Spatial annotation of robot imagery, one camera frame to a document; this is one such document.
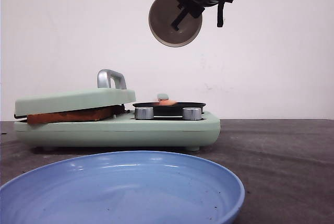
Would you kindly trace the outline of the beige ribbed bowl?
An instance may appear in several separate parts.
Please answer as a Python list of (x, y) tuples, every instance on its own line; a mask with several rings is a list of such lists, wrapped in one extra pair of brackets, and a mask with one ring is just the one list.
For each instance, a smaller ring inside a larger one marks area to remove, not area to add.
[(179, 24), (178, 31), (171, 26), (182, 9), (177, 0), (155, 0), (149, 10), (149, 27), (153, 36), (162, 44), (170, 47), (182, 47), (192, 42), (200, 32), (202, 15), (194, 18), (191, 14)]

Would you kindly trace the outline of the pink shrimp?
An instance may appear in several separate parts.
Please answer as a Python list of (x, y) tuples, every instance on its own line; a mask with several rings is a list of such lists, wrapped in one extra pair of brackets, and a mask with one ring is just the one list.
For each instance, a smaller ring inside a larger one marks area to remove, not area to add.
[(159, 99), (157, 102), (153, 103), (154, 105), (162, 105), (162, 106), (170, 106), (170, 105), (175, 105), (177, 102), (175, 100), (171, 99)]

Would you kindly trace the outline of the mint green sandwich maker lid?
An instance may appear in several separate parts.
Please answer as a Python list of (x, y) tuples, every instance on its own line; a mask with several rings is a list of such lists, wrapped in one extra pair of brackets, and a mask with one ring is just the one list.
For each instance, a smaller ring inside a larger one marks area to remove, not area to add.
[(97, 88), (27, 96), (15, 102), (14, 118), (32, 114), (67, 112), (121, 105), (136, 101), (135, 91), (128, 89), (123, 74), (102, 69), (97, 75)]

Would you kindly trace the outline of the white bread slice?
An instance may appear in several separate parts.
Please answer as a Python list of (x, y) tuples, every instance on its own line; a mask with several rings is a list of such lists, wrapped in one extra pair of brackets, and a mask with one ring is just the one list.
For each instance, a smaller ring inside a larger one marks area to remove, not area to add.
[(100, 121), (125, 113), (124, 105), (112, 105), (108, 107), (82, 109), (65, 112), (30, 114), (27, 116), (28, 124), (47, 124), (58, 122), (91, 122)]

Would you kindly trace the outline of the mint green breakfast maker base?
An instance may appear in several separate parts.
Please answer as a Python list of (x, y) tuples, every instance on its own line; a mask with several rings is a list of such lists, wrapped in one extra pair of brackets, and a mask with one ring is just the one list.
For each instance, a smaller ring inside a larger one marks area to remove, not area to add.
[(210, 112), (202, 119), (157, 117), (137, 120), (130, 111), (95, 122), (14, 123), (17, 139), (32, 147), (185, 147), (197, 150), (217, 141), (220, 120)]

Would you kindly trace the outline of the black round frying pan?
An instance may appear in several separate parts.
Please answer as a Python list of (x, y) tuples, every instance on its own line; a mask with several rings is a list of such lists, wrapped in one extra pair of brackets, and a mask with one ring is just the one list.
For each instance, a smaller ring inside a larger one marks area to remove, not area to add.
[(204, 113), (204, 106), (202, 102), (177, 102), (173, 105), (160, 105), (159, 102), (141, 102), (134, 103), (135, 108), (138, 107), (153, 107), (154, 116), (182, 116), (184, 108), (200, 108), (201, 114)]

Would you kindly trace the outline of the right silver control knob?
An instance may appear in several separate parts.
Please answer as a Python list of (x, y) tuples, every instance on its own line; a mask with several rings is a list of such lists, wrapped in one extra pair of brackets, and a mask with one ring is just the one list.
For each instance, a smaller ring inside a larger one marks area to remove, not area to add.
[(187, 107), (182, 110), (182, 119), (186, 121), (198, 121), (202, 119), (202, 109), (196, 107)]

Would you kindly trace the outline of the silver control knob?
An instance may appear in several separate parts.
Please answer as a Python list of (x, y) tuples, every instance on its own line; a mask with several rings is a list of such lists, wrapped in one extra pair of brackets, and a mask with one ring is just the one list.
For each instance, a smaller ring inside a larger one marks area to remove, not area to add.
[(136, 107), (135, 119), (136, 120), (151, 120), (154, 118), (153, 107)]
[(187, 107), (182, 110), (182, 119), (186, 121), (198, 121), (202, 119), (202, 109), (196, 107)]

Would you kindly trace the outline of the left silver control knob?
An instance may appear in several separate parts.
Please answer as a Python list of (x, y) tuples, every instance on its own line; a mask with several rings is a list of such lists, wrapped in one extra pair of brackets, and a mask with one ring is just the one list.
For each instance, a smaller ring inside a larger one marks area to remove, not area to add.
[(136, 107), (135, 119), (136, 120), (151, 120), (154, 118), (153, 107)]

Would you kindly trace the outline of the blue round plate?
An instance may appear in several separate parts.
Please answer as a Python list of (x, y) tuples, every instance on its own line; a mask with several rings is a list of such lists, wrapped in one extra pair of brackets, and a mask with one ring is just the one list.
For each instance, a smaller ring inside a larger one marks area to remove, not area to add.
[(162, 151), (67, 159), (1, 187), (1, 223), (232, 223), (241, 180), (212, 161)]

